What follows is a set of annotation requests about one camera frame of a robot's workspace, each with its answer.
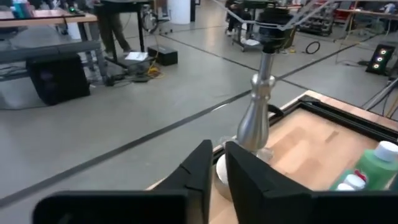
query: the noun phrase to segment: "glass base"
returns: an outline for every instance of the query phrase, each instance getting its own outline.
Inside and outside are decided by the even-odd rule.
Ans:
[[[274,157],[274,151],[269,148],[260,149],[256,152],[257,158],[268,163]]]

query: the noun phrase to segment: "person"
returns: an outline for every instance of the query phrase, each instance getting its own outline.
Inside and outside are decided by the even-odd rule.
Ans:
[[[231,10],[233,13],[235,13],[237,16],[242,18],[243,20],[251,20],[251,15],[248,12],[245,12],[244,9],[242,8],[242,5],[236,4],[235,0],[227,0],[225,2],[225,7],[229,10]],[[228,21],[228,28],[226,31],[226,34],[228,37],[232,35],[232,30],[235,28],[235,25],[239,23],[239,21],[231,16],[227,15]]]
[[[100,0],[86,0],[86,6],[92,10],[94,9],[94,4],[99,2]],[[113,54],[113,38],[110,37],[110,34],[113,34],[115,36],[116,40],[119,42],[120,47],[123,49],[123,53],[128,54],[129,52],[131,52],[131,48],[123,34],[123,25],[120,20],[120,14],[112,14],[108,17],[110,21],[109,24],[105,21],[105,18],[101,16],[97,18],[99,34],[104,43],[106,54],[109,57],[112,57]]]

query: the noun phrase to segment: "chair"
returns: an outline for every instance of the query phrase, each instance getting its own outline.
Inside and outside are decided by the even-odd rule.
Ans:
[[[11,9],[7,6],[0,6],[0,12],[11,12]],[[0,28],[0,40],[6,41],[6,50],[12,50],[16,47],[12,46],[11,39],[18,35],[27,27],[4,27]]]

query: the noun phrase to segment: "wooden surface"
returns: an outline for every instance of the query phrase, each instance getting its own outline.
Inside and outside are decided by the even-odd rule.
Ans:
[[[65,17],[67,22],[94,22],[97,17],[92,14],[85,14],[85,16],[73,17],[69,12],[61,9],[57,10],[35,10],[35,19],[15,19],[2,21],[2,19],[12,19],[14,15],[12,12],[0,12],[0,27],[17,27],[17,26],[36,26],[36,25],[50,25],[62,24]]]
[[[304,94],[362,118],[398,130],[398,123],[313,91]],[[287,103],[292,104],[302,95]],[[313,190],[325,190],[347,168],[352,167],[365,149],[377,142],[350,129],[297,109],[271,127],[267,147],[274,151],[271,166]],[[238,224],[233,204],[212,186],[211,224]]]
[[[388,14],[384,12],[372,12],[372,11],[365,11],[365,10],[354,10],[354,9],[336,9],[337,11],[340,12],[349,12],[352,14],[362,14],[362,15],[367,15],[367,16],[377,16],[377,17],[383,17],[383,18],[390,18],[390,19],[398,19],[397,14]]]

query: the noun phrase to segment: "green bottle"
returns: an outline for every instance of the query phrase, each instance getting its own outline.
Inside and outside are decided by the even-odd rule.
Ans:
[[[366,182],[364,190],[382,190],[398,172],[398,146],[381,141],[375,150],[367,149],[354,166],[354,174]]]

